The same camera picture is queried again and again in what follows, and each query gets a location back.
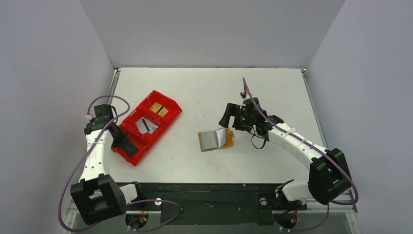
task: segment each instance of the white cable tie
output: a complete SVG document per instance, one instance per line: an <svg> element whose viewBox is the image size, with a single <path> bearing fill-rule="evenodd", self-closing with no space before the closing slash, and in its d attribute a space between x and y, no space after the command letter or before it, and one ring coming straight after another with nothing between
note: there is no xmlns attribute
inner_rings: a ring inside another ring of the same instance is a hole
<svg viewBox="0 0 413 234"><path fill-rule="evenodd" d="M91 143L91 145L97 145L97 144L103 144L103 143L100 142L100 141L94 141L94 142Z"/></svg>
<svg viewBox="0 0 413 234"><path fill-rule="evenodd" d="M284 134L284 136L282 137L282 139L285 140L285 138L286 138L290 133L295 133L295 132L296 132L296 129L295 129L295 128L292 128L290 131L288 131L288 132L286 132L286 133Z"/></svg>
<svg viewBox="0 0 413 234"><path fill-rule="evenodd" d="M245 97L246 97L245 90L242 90L241 94L245 95Z"/></svg>
<svg viewBox="0 0 413 234"><path fill-rule="evenodd" d="M300 143L297 145L297 150L298 150L299 146L301 146L301 144L303 144L303 142L305 142L305 141L307 141L306 138L304 138L302 141L300 141Z"/></svg>

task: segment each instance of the black cable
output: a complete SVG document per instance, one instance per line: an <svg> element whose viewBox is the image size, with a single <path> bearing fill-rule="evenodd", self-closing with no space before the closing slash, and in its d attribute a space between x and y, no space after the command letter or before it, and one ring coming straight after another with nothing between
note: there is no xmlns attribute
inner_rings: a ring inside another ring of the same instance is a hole
<svg viewBox="0 0 413 234"><path fill-rule="evenodd" d="M187 203L190 202L190 204L186 205L185 208L189 208L189 207L225 207L225 206L232 206L236 209L245 206L242 205L238 202L235 201L213 201L213 200L193 200L191 199L190 201L186 201Z"/></svg>
<svg viewBox="0 0 413 234"><path fill-rule="evenodd" d="M272 215L273 221L264 221L264 220L262 219L261 215L260 215L260 211L261 211L261 210L260 210L260 206L258 206L257 216L258 216L258 220L259 220L262 224L274 224L274 222L279 222L280 220L286 220L286 221L287 221L287 220L288 220L288 221L291 220L291 219L284 218L284 216L285 216L286 214L288 214L289 212L295 211L295 210L296 210L296 208L287 210L287 211L285 211L284 213L281 213L281 214L279 214L279 215L273 214L273 215Z"/></svg>
<svg viewBox="0 0 413 234"><path fill-rule="evenodd" d="M257 150L260 150L260 149L264 148L265 143L266 143L267 141L264 139L263 145L261 146L261 148L258 148L257 146L254 145L254 142L252 141L252 139L254 139L254 137L258 137L258 138L264 139L264 138L262 138L262 137L259 137L259 136L255 135L255 134L253 134L252 137L251 137L252 146L254 146L254 148L257 149Z"/></svg>
<svg viewBox="0 0 413 234"><path fill-rule="evenodd" d="M297 206L296 208L289 209L289 210L285 211L284 213L282 213L280 215L273 215L274 222L277 223L278 225L284 227L284 228L287 228L287 229L294 228L295 225L297 224L297 218L295 219L295 222L293 222L295 215L293 215L291 217L284 217L284 216L286 216L291 211L297 212L297 210L300 206L301 205Z"/></svg>
<svg viewBox="0 0 413 234"><path fill-rule="evenodd" d="M114 106L111 106L113 111L115 112L115 116L117 116L116 108Z"/></svg>
<svg viewBox="0 0 413 234"><path fill-rule="evenodd" d="M252 133L252 132L248 132L248 131L247 131L247 133L249 133L250 135L253 135L253 136L256 136L256 137L258 137L259 139L264 139L264 137L262 137L262 136L259 136L259 135L255 134L255 133Z"/></svg>

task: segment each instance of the black bracket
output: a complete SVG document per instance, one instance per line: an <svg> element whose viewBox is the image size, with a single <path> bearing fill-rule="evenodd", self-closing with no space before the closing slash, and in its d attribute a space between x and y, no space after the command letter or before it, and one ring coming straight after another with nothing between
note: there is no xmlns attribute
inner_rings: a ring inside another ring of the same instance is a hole
<svg viewBox="0 0 413 234"><path fill-rule="evenodd" d="M100 190L102 195L90 198L95 190ZM92 180L81 180L70 187L70 194L87 225L126 213L123 192L110 175L100 174Z"/></svg>
<svg viewBox="0 0 413 234"><path fill-rule="evenodd" d="M346 158L341 150L326 150L326 154L351 178ZM308 189L319 203L327 205L349 188L349 181L326 158L320 157L310 164Z"/></svg>
<svg viewBox="0 0 413 234"><path fill-rule="evenodd" d="M268 117L273 123L284 123L284 121L277 116L267 116L267 112L260 107L260 102L257 97L254 97L255 103L258 105L260 111ZM219 125L227 128L231 116L234 116L232 127L235 130L250 132L255 126L255 134L261 136L266 141L268 139L268 131L272 130L273 126L265 121L258 110L255 108L251 99L243 102L243 106L228 103L224 112L224 116L219 121Z"/></svg>
<svg viewBox="0 0 413 234"><path fill-rule="evenodd" d="M289 203L290 207L285 207L278 203L275 199L274 193L258 193L257 200L260 204L260 210L263 211L285 211L285 210L295 210L300 211L307 210L307 205L302 205L301 201L292 201Z"/></svg>
<svg viewBox="0 0 413 234"><path fill-rule="evenodd" d="M86 125L85 134L88 135L93 131L103 129L103 127L114 117L112 109L115 108L107 104L95 106L94 113L96 117L92 118ZM128 134L122 131L116 123L112 123L108 130L113 137L112 148L121 148L129 157L132 157L139 151L139 149L129 141Z"/></svg>

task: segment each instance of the white table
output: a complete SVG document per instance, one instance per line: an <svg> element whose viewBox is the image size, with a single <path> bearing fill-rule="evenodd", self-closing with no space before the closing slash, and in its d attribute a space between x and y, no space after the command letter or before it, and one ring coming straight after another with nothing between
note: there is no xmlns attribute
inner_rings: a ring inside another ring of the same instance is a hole
<svg viewBox="0 0 413 234"><path fill-rule="evenodd" d="M308 180L307 169L281 147L251 145L251 135L234 131L234 145L201 152L198 132L220 128L226 104L242 103L245 77L252 95L269 115L277 115L297 132L322 145L300 69L122 68L114 94L133 110L152 90L175 100L182 113L136 166L113 153L110 174L117 182L284 183ZM126 108L113 99L120 113Z"/></svg>

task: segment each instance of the red plastic bin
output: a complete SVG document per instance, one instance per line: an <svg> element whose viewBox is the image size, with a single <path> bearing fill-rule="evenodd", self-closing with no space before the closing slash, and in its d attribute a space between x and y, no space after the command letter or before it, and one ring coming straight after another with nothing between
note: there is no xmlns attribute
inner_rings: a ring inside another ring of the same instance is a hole
<svg viewBox="0 0 413 234"><path fill-rule="evenodd" d="M150 107L156 102L163 105L168 110L168 113L164 117L161 117L157 113L150 110ZM181 112L182 109L174 100L153 90L119 125L120 129L128 134L128 139L138 148L139 151L129 157L121 148L112 148L112 150L120 154L133 166L136 166ZM141 117L144 117L158 125L158 129L156 129L152 134L140 133L136 126L136 122Z"/></svg>

